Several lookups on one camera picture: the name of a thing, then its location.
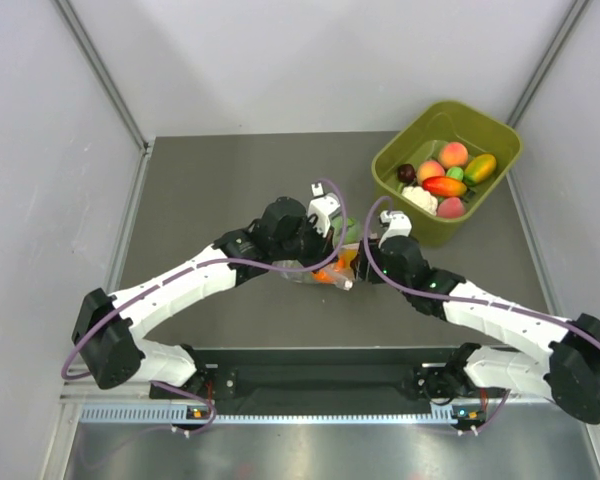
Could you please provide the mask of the green fake watermelon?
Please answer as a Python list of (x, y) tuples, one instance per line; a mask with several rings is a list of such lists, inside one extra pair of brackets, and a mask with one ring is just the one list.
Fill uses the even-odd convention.
[(341, 216), (337, 216), (331, 221), (331, 226), (334, 229), (332, 240), (333, 246), (336, 247), (339, 245), (341, 238), (344, 238), (344, 247), (357, 245), (361, 241), (364, 233), (361, 223), (355, 218), (348, 217), (345, 235), (342, 235), (342, 231), (344, 230), (343, 225), (343, 218)]

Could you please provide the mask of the orange fake fruit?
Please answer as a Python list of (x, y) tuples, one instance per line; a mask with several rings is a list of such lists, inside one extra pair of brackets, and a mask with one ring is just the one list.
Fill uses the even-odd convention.
[(348, 290), (353, 286), (353, 280), (346, 269), (337, 266), (327, 266), (312, 274), (313, 279), (321, 284), (333, 285)]

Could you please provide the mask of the yellow fake orange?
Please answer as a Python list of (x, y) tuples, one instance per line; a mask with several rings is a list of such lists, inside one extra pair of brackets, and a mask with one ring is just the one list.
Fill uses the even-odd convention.
[(358, 255), (357, 248), (343, 248), (338, 253), (337, 266), (342, 269), (350, 269), (351, 263)]

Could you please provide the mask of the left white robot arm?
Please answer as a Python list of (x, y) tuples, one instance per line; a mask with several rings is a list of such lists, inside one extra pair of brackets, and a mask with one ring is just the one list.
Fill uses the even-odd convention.
[(149, 332), (174, 315), (288, 262), (303, 272), (335, 257), (332, 225), (342, 211), (333, 194), (319, 194), (308, 205), (280, 197), (248, 226), (229, 231), (183, 264), (139, 285), (114, 293), (88, 293), (72, 341), (89, 375), (102, 390), (128, 381), (162, 382), (185, 396), (206, 387), (207, 374), (185, 345), (163, 345)]

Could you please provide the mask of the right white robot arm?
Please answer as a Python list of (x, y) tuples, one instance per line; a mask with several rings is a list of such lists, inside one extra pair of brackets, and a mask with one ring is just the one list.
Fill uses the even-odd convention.
[(445, 366), (449, 388), (467, 396), (499, 388), (552, 401), (571, 417), (600, 423), (600, 320), (525, 308), (461, 275), (434, 268), (405, 235), (364, 239), (358, 268), (369, 282), (398, 290), (419, 313), (476, 330), (503, 349), (464, 344)]

